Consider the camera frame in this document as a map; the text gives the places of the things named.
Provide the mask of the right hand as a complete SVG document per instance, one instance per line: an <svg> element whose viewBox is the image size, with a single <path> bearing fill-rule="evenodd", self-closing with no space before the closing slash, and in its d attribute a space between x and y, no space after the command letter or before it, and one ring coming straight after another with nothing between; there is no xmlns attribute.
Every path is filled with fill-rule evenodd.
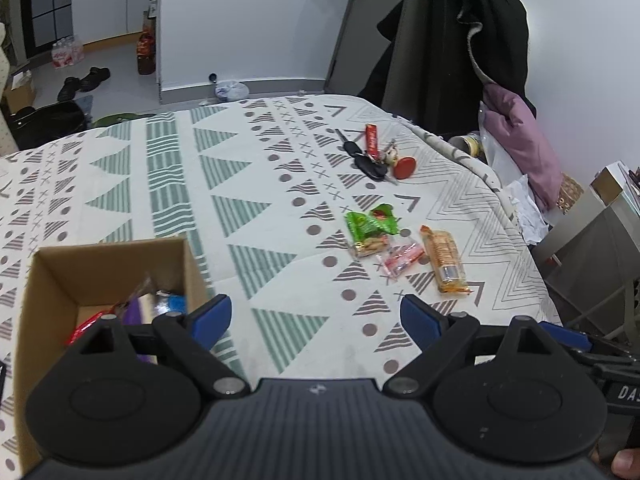
<svg viewBox="0 0 640 480"><path fill-rule="evenodd" d="M611 464L616 477L627 480L640 480L640 450L627 448L617 452Z"/></svg>

